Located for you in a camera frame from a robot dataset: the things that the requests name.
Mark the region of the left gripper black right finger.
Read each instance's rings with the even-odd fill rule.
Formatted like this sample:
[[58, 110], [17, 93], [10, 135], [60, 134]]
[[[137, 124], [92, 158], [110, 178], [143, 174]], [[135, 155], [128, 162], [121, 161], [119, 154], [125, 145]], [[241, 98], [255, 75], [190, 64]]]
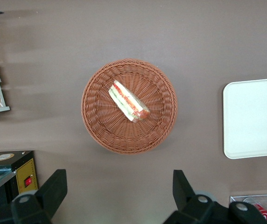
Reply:
[[166, 224], [228, 224], [228, 209], [205, 194], [196, 194], [182, 170], [173, 171], [173, 198], [177, 210]]

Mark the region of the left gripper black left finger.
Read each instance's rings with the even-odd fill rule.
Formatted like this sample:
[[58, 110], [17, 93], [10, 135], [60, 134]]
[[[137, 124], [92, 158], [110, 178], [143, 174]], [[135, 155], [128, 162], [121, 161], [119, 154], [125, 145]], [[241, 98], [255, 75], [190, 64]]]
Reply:
[[67, 195], [65, 169], [56, 170], [35, 192], [23, 193], [11, 203], [15, 224], [50, 224]]

